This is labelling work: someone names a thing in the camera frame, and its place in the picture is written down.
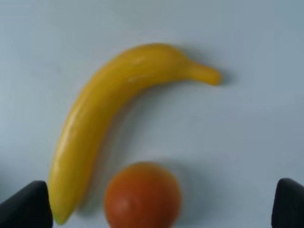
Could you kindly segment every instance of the banana stem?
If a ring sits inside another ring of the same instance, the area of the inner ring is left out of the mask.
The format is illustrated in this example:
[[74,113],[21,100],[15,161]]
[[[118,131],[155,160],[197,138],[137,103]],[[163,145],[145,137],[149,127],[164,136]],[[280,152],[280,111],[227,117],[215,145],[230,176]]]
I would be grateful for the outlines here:
[[213,86],[220,84],[222,80],[219,71],[195,61],[190,61],[190,64],[187,67],[187,76],[191,80],[205,82]]

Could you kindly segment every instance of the orange fruit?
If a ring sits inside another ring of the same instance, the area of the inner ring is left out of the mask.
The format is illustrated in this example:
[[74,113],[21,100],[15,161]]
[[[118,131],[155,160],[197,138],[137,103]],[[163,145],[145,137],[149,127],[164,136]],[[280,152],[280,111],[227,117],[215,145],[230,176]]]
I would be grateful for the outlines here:
[[104,200],[111,228],[170,228],[179,215],[181,192],[169,171],[141,162],[113,177]]

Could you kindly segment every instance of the light blue background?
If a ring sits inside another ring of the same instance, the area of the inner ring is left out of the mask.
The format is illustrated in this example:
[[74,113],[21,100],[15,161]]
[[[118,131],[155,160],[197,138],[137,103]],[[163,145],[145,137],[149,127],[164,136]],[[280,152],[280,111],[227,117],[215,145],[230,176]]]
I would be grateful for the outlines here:
[[[95,179],[174,160],[195,196],[177,227],[270,227],[277,181],[304,183],[303,10],[302,0],[0,0],[0,201],[47,180],[65,116],[96,69],[161,41],[226,81],[149,90],[122,115],[115,156]],[[91,201],[101,205],[102,191]],[[85,211],[64,227],[107,227],[102,208]]]

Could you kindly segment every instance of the banana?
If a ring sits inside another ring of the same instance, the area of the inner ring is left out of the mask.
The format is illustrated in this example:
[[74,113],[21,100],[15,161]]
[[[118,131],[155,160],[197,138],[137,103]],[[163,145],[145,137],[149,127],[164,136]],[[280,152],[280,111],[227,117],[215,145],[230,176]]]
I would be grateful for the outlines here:
[[68,114],[50,169],[49,199],[58,224],[81,202],[113,116],[144,89],[180,80],[215,86],[221,76],[161,43],[129,49],[92,76]]

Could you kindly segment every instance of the black object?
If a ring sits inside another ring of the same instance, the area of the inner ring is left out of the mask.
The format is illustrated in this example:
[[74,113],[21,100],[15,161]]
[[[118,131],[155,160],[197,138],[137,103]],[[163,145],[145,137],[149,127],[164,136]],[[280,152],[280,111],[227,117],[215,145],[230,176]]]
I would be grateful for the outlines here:
[[51,228],[53,216],[44,181],[34,181],[0,204],[0,228]]
[[304,228],[304,187],[292,179],[281,179],[272,211],[273,228]]

